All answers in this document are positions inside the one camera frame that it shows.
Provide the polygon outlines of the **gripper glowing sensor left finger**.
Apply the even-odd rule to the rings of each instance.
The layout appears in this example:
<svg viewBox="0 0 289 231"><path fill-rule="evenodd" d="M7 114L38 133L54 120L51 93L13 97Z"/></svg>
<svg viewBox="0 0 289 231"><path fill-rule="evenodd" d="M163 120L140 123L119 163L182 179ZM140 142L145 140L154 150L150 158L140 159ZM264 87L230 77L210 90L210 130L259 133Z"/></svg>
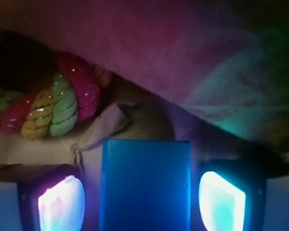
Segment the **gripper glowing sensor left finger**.
<svg viewBox="0 0 289 231"><path fill-rule="evenodd" d="M82 229L86 195L78 166L21 166L18 196L23 230Z"/></svg>

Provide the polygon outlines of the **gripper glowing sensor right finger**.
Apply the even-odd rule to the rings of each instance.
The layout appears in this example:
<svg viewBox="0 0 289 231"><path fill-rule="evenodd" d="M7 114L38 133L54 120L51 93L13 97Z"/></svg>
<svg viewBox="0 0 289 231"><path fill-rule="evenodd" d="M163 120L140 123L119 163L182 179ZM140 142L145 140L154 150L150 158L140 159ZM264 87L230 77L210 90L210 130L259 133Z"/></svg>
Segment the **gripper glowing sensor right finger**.
<svg viewBox="0 0 289 231"><path fill-rule="evenodd" d="M265 176L240 160L212 160L199 174L198 203L208 231L260 231L265 206Z"/></svg>

